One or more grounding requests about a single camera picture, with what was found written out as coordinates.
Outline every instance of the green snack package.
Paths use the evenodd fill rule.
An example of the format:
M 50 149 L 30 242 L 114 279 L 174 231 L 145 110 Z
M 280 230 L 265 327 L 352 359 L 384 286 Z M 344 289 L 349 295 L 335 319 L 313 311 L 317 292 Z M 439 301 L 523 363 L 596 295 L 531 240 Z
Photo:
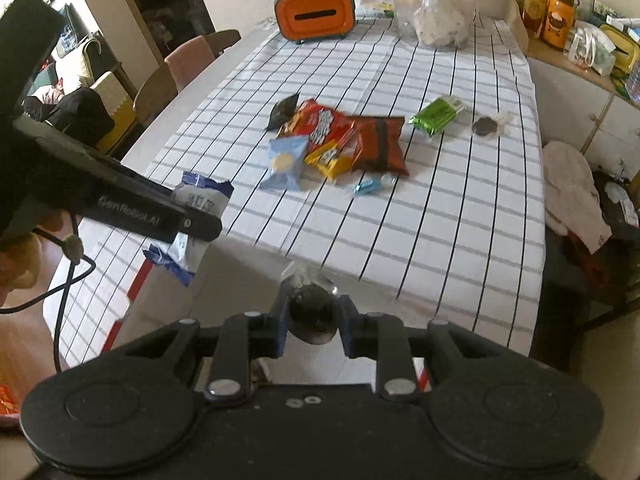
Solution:
M 460 99 L 443 95 L 409 119 L 409 124 L 433 137 L 442 133 L 445 126 L 464 109 L 465 104 Z

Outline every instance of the round chocolate cookie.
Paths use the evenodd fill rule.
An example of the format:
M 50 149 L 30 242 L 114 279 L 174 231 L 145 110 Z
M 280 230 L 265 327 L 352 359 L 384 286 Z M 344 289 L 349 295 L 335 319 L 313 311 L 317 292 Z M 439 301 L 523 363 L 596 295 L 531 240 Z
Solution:
M 471 131 L 480 137 L 485 137 L 498 131 L 498 123 L 491 117 L 480 117 L 471 127 Z

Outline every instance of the water bottle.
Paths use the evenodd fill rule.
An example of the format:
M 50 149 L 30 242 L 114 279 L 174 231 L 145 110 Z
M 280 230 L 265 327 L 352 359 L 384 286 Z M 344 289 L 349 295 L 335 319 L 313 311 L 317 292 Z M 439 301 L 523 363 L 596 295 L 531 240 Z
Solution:
M 631 97 L 635 103 L 640 104 L 640 63 L 634 63 L 631 74 L 626 78 L 625 89 L 629 97 Z

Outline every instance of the doorway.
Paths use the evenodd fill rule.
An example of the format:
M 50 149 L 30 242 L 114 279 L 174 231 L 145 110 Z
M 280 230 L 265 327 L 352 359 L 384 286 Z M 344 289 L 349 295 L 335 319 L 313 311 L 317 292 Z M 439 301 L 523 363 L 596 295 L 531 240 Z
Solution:
M 133 0 L 162 58 L 181 44 L 215 32 L 204 0 Z

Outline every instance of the pink chair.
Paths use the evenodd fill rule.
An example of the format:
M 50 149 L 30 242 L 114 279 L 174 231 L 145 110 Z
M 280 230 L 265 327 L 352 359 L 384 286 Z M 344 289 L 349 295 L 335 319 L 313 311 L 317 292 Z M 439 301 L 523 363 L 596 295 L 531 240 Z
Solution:
M 206 38 L 198 36 L 176 48 L 164 61 L 169 66 L 178 92 L 182 92 L 215 59 L 216 55 Z

